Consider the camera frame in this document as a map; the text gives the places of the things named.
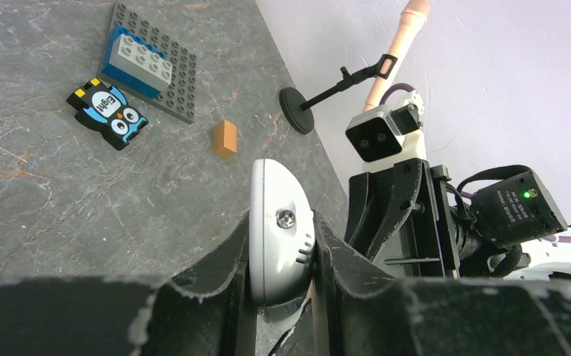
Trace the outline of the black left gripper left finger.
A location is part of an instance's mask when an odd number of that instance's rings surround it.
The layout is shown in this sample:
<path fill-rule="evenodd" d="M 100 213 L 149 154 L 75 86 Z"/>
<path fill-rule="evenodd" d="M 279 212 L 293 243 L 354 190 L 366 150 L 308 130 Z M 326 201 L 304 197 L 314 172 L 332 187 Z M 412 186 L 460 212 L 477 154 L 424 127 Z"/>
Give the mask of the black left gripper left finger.
<path fill-rule="evenodd" d="M 253 355 L 248 230 L 171 278 L 0 280 L 0 355 Z"/>

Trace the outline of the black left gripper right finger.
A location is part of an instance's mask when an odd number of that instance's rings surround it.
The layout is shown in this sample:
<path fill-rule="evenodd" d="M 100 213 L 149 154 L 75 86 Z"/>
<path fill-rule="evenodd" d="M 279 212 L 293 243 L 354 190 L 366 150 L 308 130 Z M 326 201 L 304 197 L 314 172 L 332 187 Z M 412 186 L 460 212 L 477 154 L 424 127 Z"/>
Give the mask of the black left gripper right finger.
<path fill-rule="evenodd" d="M 313 291 L 273 355 L 571 355 L 571 282 L 394 279 L 314 215 Z"/>

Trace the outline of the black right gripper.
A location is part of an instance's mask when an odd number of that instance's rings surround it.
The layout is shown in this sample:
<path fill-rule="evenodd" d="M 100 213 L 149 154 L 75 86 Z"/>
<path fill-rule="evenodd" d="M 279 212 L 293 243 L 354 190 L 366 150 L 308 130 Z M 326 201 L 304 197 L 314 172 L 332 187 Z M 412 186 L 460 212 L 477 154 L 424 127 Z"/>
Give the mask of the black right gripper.
<path fill-rule="evenodd" d="M 458 279 L 461 262 L 447 168 L 409 159 L 391 172 L 390 200 L 386 174 L 349 179 L 344 241 L 393 277 Z"/>

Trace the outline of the white remote control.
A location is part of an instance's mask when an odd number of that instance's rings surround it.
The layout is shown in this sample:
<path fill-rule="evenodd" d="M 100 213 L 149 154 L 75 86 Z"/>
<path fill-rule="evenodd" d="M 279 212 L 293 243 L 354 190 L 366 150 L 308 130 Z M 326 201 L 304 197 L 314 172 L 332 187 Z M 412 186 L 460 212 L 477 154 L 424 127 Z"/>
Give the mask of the white remote control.
<path fill-rule="evenodd" d="M 251 298 L 268 323 L 298 318 L 314 265 L 314 213 L 298 179 L 274 159 L 252 165 L 249 209 Z"/>

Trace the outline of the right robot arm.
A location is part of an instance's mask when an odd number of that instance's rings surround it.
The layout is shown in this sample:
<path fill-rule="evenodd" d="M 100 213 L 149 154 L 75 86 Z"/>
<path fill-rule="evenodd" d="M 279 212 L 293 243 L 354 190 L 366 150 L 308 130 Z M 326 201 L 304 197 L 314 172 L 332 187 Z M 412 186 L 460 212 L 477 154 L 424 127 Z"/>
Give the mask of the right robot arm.
<path fill-rule="evenodd" d="M 407 159 L 349 180 L 345 241 L 393 277 L 503 278 L 527 267 L 525 242 L 567 224 L 539 176 L 525 165 L 481 171 L 467 194 L 447 168 Z"/>

